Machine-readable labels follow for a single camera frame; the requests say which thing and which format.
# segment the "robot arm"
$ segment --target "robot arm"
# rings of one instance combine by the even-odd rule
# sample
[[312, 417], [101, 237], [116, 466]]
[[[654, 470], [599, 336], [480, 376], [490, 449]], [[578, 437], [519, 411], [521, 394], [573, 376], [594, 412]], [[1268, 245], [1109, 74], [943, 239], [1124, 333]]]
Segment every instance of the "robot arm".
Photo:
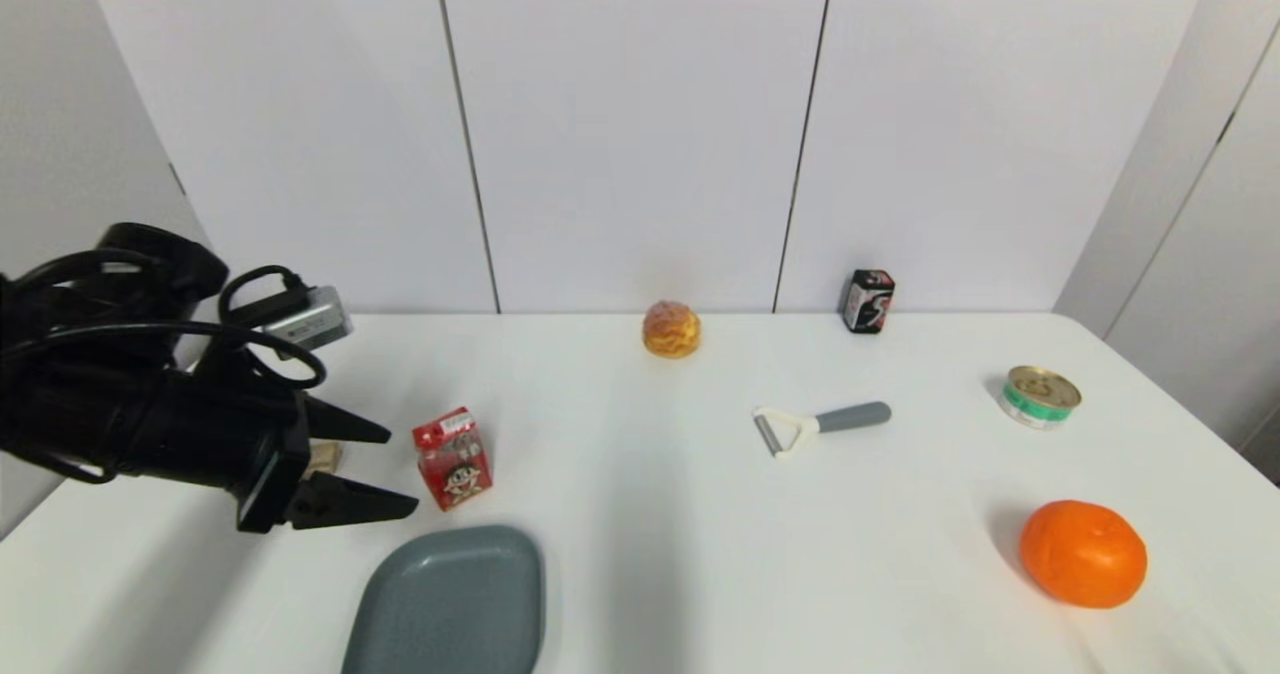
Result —
[[[390, 432], [305, 391], [325, 377], [310, 349], [347, 329], [307, 331], [332, 310], [297, 318], [315, 297], [288, 270], [268, 270], [287, 274], [289, 290], [237, 310], [241, 326], [191, 322], [196, 304], [223, 290], [227, 265], [143, 224], [115, 224], [97, 249], [0, 278], [0, 449], [88, 483], [147, 474], [227, 490], [244, 532], [410, 515], [416, 498], [334, 474], [303, 478], [311, 437], [387, 443]], [[243, 281], [220, 299], [224, 322]], [[266, 320], [282, 306], [292, 329]], [[173, 359], [184, 333], [211, 338], [192, 372]], [[312, 377], [280, 377], [248, 343], [303, 361]]]

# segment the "gray plate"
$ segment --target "gray plate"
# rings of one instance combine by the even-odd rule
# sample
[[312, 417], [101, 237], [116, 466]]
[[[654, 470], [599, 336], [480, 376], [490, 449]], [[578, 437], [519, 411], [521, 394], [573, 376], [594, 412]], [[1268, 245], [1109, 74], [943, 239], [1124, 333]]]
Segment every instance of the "gray plate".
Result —
[[543, 643], [543, 561], [511, 527], [413, 538], [365, 587], [343, 674], [529, 674]]

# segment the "gray handle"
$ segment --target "gray handle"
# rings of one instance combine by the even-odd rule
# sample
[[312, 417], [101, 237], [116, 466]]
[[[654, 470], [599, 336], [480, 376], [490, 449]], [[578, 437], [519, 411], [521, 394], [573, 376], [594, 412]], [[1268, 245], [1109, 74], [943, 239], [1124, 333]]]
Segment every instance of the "gray handle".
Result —
[[893, 411], [883, 402], [869, 402], [869, 404], [846, 405], [845, 409], [827, 411], [818, 414], [819, 432], [841, 432], [846, 428], [870, 427], [888, 422]]

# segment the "cartoon face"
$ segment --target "cartoon face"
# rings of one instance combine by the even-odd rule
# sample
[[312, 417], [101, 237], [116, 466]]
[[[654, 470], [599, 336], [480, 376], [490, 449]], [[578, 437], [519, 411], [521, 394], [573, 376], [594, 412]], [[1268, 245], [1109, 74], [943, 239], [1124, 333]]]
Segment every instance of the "cartoon face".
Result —
[[471, 496], [480, 490], [480, 468], [475, 464], [462, 463], [449, 469], [444, 478], [444, 491], [457, 498]]

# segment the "white backdrop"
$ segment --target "white backdrop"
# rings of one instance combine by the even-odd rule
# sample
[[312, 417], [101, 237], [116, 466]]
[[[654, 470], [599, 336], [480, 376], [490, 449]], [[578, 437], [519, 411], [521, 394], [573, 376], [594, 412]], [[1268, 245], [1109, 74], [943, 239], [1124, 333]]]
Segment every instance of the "white backdrop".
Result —
[[1280, 45], [1107, 343], [1242, 445], [1280, 405]]
[[831, 0], [778, 310], [1051, 310], [1196, 0]]
[[438, 0], [100, 0], [215, 251], [493, 311]]
[[1055, 311], [1107, 336], [1196, 185], [1277, 20], [1280, 0], [1199, 0]]
[[[237, 267], [493, 310], [439, 0], [101, 0]], [[1196, 0], [445, 0], [503, 310], [1050, 310]]]
[[503, 311], [768, 311], [823, 0], [448, 0]]

